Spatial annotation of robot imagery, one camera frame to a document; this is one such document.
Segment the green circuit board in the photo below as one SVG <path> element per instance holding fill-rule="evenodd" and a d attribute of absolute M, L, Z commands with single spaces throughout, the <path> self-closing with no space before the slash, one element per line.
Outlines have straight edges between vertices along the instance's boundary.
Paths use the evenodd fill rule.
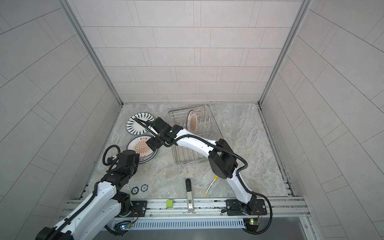
<path fill-rule="evenodd" d="M 259 219 L 243 219 L 244 222 L 244 231 L 253 235 L 256 235 L 261 222 Z"/>
<path fill-rule="evenodd" d="M 115 231 L 117 232 L 126 232 L 133 226 L 131 221 L 123 221 L 115 225 Z"/>

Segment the left green circuit board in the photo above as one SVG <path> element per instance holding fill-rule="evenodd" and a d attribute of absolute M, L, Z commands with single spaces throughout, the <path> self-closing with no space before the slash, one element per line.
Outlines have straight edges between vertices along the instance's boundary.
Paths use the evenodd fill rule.
<path fill-rule="evenodd" d="M 117 232 L 126 232 L 133 226 L 131 221 L 123 221 L 115 225 L 115 231 Z"/>

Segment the blue striped white plate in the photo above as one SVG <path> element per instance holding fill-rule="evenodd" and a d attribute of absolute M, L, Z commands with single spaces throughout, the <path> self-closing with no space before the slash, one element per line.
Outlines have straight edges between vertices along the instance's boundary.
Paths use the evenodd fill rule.
<path fill-rule="evenodd" d="M 135 121 L 135 119 L 140 120 L 140 122 L 144 124 L 144 122 L 152 122 L 154 120 L 154 117 L 149 113 L 141 112 L 129 118 L 126 123 L 127 132 L 131 135 L 140 136 L 146 134 L 148 130 L 145 129 L 142 125 L 140 125 L 137 121 Z"/>

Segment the green small block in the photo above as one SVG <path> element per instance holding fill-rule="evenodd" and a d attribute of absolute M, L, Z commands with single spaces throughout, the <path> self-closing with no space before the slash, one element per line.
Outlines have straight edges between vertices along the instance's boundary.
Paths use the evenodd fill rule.
<path fill-rule="evenodd" d="M 166 201 L 166 208 L 167 209 L 173 208 L 173 205 L 174 205 L 174 200 L 167 200 Z"/>

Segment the yellow white marker pen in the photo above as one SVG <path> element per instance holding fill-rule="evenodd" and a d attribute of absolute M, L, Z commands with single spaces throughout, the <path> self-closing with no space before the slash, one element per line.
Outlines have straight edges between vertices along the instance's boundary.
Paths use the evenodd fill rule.
<path fill-rule="evenodd" d="M 218 179 L 219 177 L 216 175 L 214 177 L 214 179 L 211 181 L 210 185 L 208 186 L 208 188 L 206 189 L 205 193 L 204 193 L 204 196 L 206 196 L 209 192 L 209 190 L 212 188 L 213 184 L 215 183 L 215 181 Z"/>

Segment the red text white plate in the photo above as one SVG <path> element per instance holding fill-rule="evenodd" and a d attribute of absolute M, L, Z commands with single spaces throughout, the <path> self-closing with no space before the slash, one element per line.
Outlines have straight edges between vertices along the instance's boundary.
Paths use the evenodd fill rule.
<path fill-rule="evenodd" d="M 197 114 L 194 110 L 190 110 L 187 116 L 187 130 L 195 133 L 197 130 Z"/>

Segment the aluminium front rail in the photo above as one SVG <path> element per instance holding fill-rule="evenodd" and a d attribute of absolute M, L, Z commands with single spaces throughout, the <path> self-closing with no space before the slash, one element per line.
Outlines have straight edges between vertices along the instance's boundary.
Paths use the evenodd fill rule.
<path fill-rule="evenodd" d="M 144 217 L 140 220 L 150 219 L 198 219 L 198 218 L 228 218 L 227 213 L 221 210 L 226 208 L 225 198 L 194 199 L 193 212 L 188 212 L 186 199 L 174 199 L 173 208 L 166 208 L 167 199 L 146 199 L 148 202 Z M 309 216 L 310 211 L 303 197 L 269 197 L 267 211 L 273 210 L 274 217 L 301 217 Z"/>

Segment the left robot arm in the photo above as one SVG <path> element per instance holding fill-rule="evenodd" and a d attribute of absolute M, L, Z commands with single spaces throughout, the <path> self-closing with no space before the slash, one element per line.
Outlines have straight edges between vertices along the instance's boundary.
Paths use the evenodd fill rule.
<path fill-rule="evenodd" d="M 131 196 L 121 192 L 124 185 L 137 172 L 140 155 L 134 150 L 124 150 L 107 162 L 109 169 L 93 192 L 66 218 L 54 227 L 44 227 L 37 240 L 92 240 L 102 229 L 115 237 L 123 237 L 129 230 L 126 224 L 112 229 L 108 226 L 116 216 L 139 213 L 131 203 Z"/>

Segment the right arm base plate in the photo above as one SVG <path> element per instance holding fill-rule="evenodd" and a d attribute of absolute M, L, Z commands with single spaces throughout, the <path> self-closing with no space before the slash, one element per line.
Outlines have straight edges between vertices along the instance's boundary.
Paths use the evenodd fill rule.
<path fill-rule="evenodd" d="M 228 216 L 266 216 L 267 205 L 263 199 L 256 199 L 250 205 L 239 202 L 236 199 L 226 200 L 226 208 L 223 209 Z"/>

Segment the perforated vent strip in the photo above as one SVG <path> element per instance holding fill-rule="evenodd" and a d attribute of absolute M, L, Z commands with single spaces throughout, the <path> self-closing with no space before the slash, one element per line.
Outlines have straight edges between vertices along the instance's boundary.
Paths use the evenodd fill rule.
<path fill-rule="evenodd" d="M 138 220 L 129 230 L 244 229 L 243 219 L 162 219 Z"/>

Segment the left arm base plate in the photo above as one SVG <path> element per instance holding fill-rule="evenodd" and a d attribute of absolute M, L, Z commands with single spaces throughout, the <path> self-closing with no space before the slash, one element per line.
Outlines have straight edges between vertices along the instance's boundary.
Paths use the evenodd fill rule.
<path fill-rule="evenodd" d="M 144 217 L 147 204 L 147 201 L 125 202 L 122 204 L 122 208 L 118 216 L 122 218 Z"/>

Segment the right green circuit board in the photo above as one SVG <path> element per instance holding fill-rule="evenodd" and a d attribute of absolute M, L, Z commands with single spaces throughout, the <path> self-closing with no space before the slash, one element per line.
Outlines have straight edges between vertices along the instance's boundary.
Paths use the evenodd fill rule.
<path fill-rule="evenodd" d="M 244 231 L 253 235 L 256 235 L 261 222 L 259 219 L 243 219 L 244 222 Z"/>

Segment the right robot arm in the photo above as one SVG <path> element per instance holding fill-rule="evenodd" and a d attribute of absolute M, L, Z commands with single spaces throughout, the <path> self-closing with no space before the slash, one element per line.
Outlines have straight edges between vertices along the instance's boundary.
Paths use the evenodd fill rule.
<path fill-rule="evenodd" d="M 273 220 L 273 209 L 269 199 L 260 193 L 253 192 L 243 180 L 240 172 L 248 167 L 247 161 L 235 154 L 224 139 L 218 141 L 207 140 L 190 133 L 179 125 L 171 127 L 160 117 L 154 121 L 144 121 L 134 118 L 134 121 L 145 128 L 153 136 L 147 141 L 152 149 L 159 149 L 161 146 L 167 148 L 173 145 L 191 149 L 209 160 L 212 172 L 221 179 L 225 179 L 235 192 L 239 203 L 240 212 L 244 215 L 262 216 L 262 210 L 257 207 L 258 197 L 264 199 L 269 207 L 269 220 L 261 230 L 248 223 L 244 230 L 248 234 L 260 235 L 265 233 L 271 226 Z"/>

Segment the black silver handheld tool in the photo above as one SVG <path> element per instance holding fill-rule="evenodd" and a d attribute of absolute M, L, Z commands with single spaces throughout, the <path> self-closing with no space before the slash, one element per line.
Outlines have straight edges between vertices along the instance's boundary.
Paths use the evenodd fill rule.
<path fill-rule="evenodd" d="M 187 204 L 188 204 L 188 212 L 193 212 L 194 208 L 194 200 L 192 193 L 192 183 L 190 179 L 186 179 L 186 192 L 187 192 Z"/>

